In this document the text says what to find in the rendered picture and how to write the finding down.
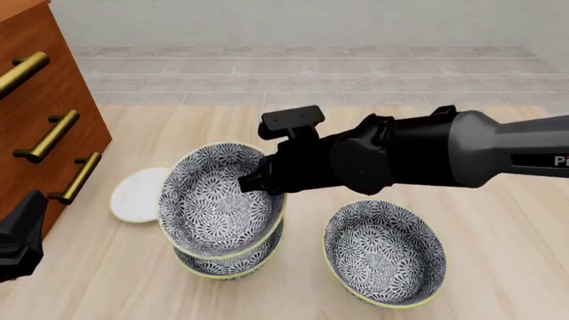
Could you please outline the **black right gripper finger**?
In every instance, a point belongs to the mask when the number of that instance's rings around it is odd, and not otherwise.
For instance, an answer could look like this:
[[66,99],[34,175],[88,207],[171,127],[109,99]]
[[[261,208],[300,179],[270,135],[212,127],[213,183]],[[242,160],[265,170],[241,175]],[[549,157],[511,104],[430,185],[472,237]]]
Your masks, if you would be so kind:
[[266,190],[266,187],[264,186],[265,179],[259,172],[252,172],[238,178],[238,183],[240,190],[243,193]]

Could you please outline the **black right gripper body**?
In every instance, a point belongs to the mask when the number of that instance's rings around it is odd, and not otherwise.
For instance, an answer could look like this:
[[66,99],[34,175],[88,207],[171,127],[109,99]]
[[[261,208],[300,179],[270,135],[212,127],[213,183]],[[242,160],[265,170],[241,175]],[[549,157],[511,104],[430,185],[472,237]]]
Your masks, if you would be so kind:
[[259,161],[260,186],[271,195],[288,194],[295,191],[291,181],[288,158],[278,149],[274,154],[264,156]]

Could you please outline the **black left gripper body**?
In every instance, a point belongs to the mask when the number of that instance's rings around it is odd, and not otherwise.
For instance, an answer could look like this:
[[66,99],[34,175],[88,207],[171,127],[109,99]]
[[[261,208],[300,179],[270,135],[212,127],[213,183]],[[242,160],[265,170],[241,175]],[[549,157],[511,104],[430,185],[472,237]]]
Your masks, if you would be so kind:
[[0,234],[0,284],[31,276],[44,257],[41,236],[18,240]]

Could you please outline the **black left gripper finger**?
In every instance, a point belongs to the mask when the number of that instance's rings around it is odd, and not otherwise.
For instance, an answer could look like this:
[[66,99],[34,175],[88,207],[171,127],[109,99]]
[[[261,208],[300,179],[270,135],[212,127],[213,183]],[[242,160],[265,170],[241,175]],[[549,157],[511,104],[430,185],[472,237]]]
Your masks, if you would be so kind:
[[12,212],[0,219],[0,246],[36,246],[40,242],[47,198],[30,191]]

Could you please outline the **black white patterned bowl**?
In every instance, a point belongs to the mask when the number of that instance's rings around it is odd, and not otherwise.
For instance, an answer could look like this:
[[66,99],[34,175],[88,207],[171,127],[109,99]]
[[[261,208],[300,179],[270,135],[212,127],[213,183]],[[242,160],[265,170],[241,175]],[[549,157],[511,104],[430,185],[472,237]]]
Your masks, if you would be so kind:
[[263,157],[254,146],[222,142],[180,159],[157,203],[157,222],[169,242],[200,260],[234,258],[265,242],[283,219],[286,196],[244,193],[238,183]]
[[285,220],[281,220],[275,231],[265,242],[246,254],[236,256],[235,258],[200,260],[187,255],[176,247],[172,249],[177,261],[192,274],[213,280],[233,281],[254,274],[267,263],[281,243],[284,226]]
[[437,234],[391,202],[343,205],[323,231],[327,266],[355,298],[380,308],[416,308],[445,283],[447,259]]

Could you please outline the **small flat plate on stalk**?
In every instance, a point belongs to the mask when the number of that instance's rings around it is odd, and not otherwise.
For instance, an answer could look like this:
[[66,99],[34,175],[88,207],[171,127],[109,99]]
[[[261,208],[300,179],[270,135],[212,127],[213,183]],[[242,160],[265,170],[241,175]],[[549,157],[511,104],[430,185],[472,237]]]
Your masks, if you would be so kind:
[[263,140],[318,140],[317,125],[325,120],[319,106],[288,108],[262,114],[258,135]]

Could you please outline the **wooden cabinet drawer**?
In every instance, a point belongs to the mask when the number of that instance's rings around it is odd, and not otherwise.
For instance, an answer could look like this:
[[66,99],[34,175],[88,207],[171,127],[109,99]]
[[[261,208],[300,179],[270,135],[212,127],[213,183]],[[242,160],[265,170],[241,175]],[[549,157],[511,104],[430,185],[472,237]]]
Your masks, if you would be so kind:
[[[62,140],[52,149],[40,164],[31,165],[31,181],[36,188],[47,197],[49,193],[62,192],[80,169],[80,164],[74,164],[77,157],[89,156],[92,152],[101,155],[112,141],[112,137],[99,111],[87,113],[78,111],[80,118],[71,127]],[[54,124],[48,122],[48,117],[38,125],[38,130],[30,134],[30,138],[16,145],[16,149],[30,149],[51,130]],[[49,200],[42,226],[42,235],[46,236],[67,205],[57,200]]]
[[0,75],[13,59],[45,52],[50,63],[10,95],[0,100],[0,116],[27,108],[29,102],[51,108],[88,93],[79,68],[48,4],[38,4],[0,23]]
[[55,103],[48,108],[41,103],[29,102],[27,108],[0,116],[0,196],[25,194],[35,189],[31,181],[31,165],[23,158],[12,156],[18,143],[30,138],[38,130],[38,125],[48,116],[61,116],[72,109],[76,111],[99,111],[88,90],[85,95],[71,103]]

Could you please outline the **white plate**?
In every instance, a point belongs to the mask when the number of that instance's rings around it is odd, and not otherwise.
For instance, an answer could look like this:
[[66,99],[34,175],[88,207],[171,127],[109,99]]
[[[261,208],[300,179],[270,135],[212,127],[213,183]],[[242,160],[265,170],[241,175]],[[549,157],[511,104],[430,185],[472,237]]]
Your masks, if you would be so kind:
[[122,180],[109,198],[109,210],[126,223],[156,221],[161,188],[170,170],[152,167]]

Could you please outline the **wooden cabinet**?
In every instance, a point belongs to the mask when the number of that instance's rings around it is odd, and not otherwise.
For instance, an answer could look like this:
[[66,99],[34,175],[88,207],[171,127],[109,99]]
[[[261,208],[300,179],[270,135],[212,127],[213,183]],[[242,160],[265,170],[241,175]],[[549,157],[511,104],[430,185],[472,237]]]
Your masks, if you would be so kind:
[[112,141],[51,0],[0,0],[0,219],[30,191],[84,182]]

